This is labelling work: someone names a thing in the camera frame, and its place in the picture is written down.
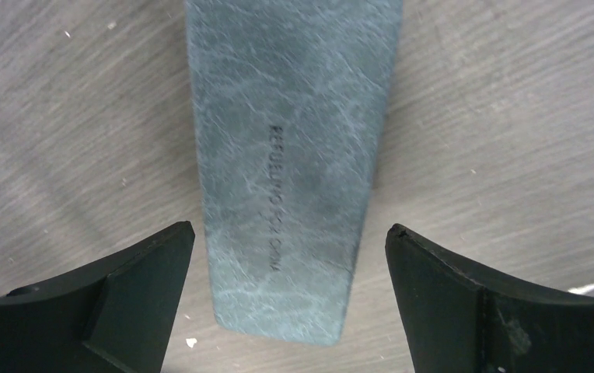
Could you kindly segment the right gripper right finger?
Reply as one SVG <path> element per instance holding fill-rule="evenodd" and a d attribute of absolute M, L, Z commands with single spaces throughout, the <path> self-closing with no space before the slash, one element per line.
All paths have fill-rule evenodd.
<path fill-rule="evenodd" d="M 594 372 L 594 297 L 461 256 L 403 225 L 386 260 L 417 372 Z"/>

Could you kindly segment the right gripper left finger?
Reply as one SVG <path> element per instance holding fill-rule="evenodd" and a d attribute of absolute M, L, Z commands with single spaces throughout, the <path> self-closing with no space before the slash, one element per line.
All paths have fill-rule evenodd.
<path fill-rule="evenodd" d="M 177 222 L 0 297 L 0 372 L 159 372 L 194 230 Z"/>

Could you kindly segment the grey-blue glasses case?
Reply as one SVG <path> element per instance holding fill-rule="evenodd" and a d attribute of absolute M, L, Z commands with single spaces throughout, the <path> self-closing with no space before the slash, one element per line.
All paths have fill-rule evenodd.
<path fill-rule="evenodd" d="M 400 1 L 188 1 L 217 323 L 341 338 L 383 133 Z"/>

